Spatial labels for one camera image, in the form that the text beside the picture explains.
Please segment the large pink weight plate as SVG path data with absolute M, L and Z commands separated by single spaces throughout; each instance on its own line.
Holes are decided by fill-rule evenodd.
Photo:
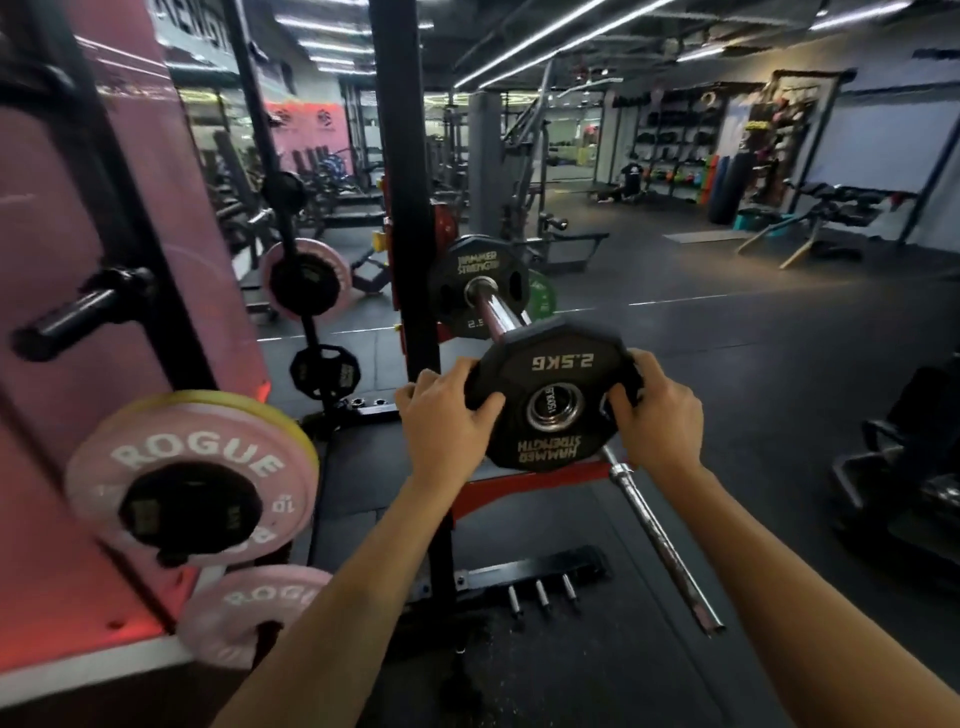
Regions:
M 201 664 L 249 671 L 255 665 L 260 627 L 293 625 L 331 579 L 327 571 L 297 564 L 228 572 L 188 599 L 176 637 Z
M 280 316 L 330 320 L 351 300 L 351 265 L 325 242 L 299 237 L 288 256 L 281 242 L 261 258 L 261 288 Z
M 72 514 L 101 542 L 163 568 L 226 567 L 307 526 L 320 456 L 301 425 L 242 394 L 177 391 L 102 421 L 64 472 Z

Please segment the person's right hand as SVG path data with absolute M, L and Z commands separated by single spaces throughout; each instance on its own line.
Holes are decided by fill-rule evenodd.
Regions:
M 640 469 L 667 498 L 674 497 L 702 475 L 704 413 L 701 401 L 686 385 L 666 375 L 652 352 L 629 348 L 643 382 L 637 403 L 638 431 L 621 437 L 627 461 Z M 615 384 L 609 392 L 627 392 Z

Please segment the grey floor mat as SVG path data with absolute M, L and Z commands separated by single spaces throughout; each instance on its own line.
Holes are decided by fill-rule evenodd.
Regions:
M 747 240 L 754 233 L 750 230 L 733 228 L 713 228 L 705 231 L 671 233 L 663 237 L 679 245 L 699 245 L 730 240 Z

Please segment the white wall board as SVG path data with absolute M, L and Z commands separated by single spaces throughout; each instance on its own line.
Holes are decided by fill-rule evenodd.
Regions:
M 960 87 L 840 94 L 806 179 L 919 194 L 959 118 Z

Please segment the black floor base plate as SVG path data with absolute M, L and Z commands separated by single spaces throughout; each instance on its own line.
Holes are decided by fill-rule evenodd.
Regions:
M 571 587 L 591 584 L 610 575 L 610 563 L 604 552 L 590 544 L 553 554 L 493 564 L 474 569 L 458 569 L 453 583 L 458 596 L 478 596 L 489 590 L 535 585 L 543 587 L 567 582 Z

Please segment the person's left hand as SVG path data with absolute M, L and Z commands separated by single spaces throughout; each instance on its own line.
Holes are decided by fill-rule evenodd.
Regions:
M 479 360 L 459 357 L 444 373 L 422 370 L 395 393 L 412 479 L 453 500 L 486 455 L 489 439 L 468 439 L 466 385 Z

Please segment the black rack upright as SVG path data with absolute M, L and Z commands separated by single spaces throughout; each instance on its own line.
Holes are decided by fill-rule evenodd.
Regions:
M 427 278 L 436 258 L 426 159 L 422 49 L 417 0 L 368 0 L 375 93 L 392 224 L 392 291 L 401 320 L 407 379 L 441 369 L 438 322 Z

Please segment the green weight plate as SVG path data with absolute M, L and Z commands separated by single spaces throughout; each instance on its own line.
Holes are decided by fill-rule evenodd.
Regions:
M 525 315 L 531 322 L 551 318 L 557 313 L 556 289 L 551 279 L 544 273 L 530 270 L 528 273 L 530 296 L 526 304 Z

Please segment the slanted black rack post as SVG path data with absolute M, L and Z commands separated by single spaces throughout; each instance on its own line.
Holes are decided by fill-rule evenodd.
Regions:
M 234 54 L 239 82 L 249 111 L 254 144 L 263 170 L 265 199 L 273 211 L 280 236 L 281 256 L 270 268 L 269 289 L 279 294 L 279 302 L 292 304 L 302 324 L 308 358 L 318 360 L 320 346 L 315 317 L 328 311 L 337 301 L 340 278 L 334 268 L 313 251 L 300 250 L 296 241 L 294 215 L 304 198 L 303 185 L 284 172 L 274 145 L 269 115 L 255 68 L 252 46 L 245 24 L 242 0 L 222 0 L 226 31 Z

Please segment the small black weight plate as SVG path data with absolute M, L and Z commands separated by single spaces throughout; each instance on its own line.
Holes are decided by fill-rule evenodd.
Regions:
M 328 344 L 300 350 L 289 373 L 297 391 L 325 405 L 353 394 L 362 379 L 358 358 L 343 346 Z
M 428 274 L 431 310 L 454 337 L 490 338 L 486 322 L 468 300 L 468 285 L 477 278 L 493 282 L 500 299 L 517 316 L 529 303 L 529 269 L 515 246 L 486 235 L 462 236 L 438 254 Z
M 620 336 L 555 316 L 503 333 L 468 375 L 464 397 L 478 409 L 505 397 L 486 458 L 495 466 L 544 473 L 596 455 L 618 431 L 609 392 L 621 384 L 630 405 L 643 379 Z

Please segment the chrome barbell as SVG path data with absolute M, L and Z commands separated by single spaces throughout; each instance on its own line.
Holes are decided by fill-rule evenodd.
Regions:
M 474 277 L 464 287 L 466 302 L 483 322 L 492 342 L 498 344 L 506 334 L 529 325 L 529 321 L 510 308 L 500 296 L 496 282 L 483 275 Z
M 723 634 L 726 631 L 726 625 L 714 611 L 665 528 L 652 511 L 633 478 L 633 470 L 618 459 L 609 445 L 605 444 L 601 452 L 608 464 L 608 479 L 626 499 L 660 564 L 702 633 L 708 637 Z

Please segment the grey column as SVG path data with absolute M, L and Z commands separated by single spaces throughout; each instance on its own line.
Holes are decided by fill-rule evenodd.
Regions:
M 500 96 L 489 91 L 471 94 L 467 114 L 469 228 L 474 234 L 500 237 Z

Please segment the ceiling light strip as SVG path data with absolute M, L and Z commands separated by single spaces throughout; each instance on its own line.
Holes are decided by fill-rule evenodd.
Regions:
M 550 23 L 536 28 L 535 32 L 528 33 L 522 38 L 522 40 L 512 43 L 498 55 L 489 58 L 484 64 L 473 68 L 469 74 L 463 75 L 461 78 L 456 79 L 452 85 L 452 89 L 458 91 L 462 90 L 470 82 L 475 81 L 495 68 L 501 67 L 518 54 L 521 54 L 523 51 L 530 49 L 544 39 L 547 39 L 550 36 L 558 33 L 558 31 L 563 30 L 570 24 L 578 21 L 580 18 L 591 14 L 595 9 L 599 8 L 608 1 L 609 0 L 583 0 L 583 2 L 573 6 L 565 14 L 553 18 Z
M 880 18 L 890 18 L 910 8 L 916 0 L 884 0 L 870 6 L 861 6 L 856 9 L 840 13 L 818 15 L 808 27 L 809 32 L 823 32 L 850 25 L 873 21 Z

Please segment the person's right forearm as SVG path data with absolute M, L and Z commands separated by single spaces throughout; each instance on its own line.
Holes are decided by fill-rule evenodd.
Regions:
M 960 728 L 960 694 L 757 521 L 705 467 L 648 467 L 798 728 Z

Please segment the black padded exercise bench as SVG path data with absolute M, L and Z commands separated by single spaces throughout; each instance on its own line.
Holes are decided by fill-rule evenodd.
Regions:
M 774 237 L 790 228 L 804 226 L 805 240 L 785 261 L 779 264 L 783 271 L 805 258 L 826 260 L 862 261 L 863 251 L 854 247 L 836 244 L 822 238 L 822 231 L 829 224 L 845 228 L 866 229 L 875 223 L 882 213 L 894 213 L 907 202 L 916 203 L 920 194 L 905 191 L 889 191 L 830 185 L 825 182 L 797 182 L 787 177 L 783 186 L 799 197 L 813 200 L 804 213 L 782 215 L 778 221 L 767 224 L 752 237 L 747 238 L 736 250 L 739 256 L 764 239 Z

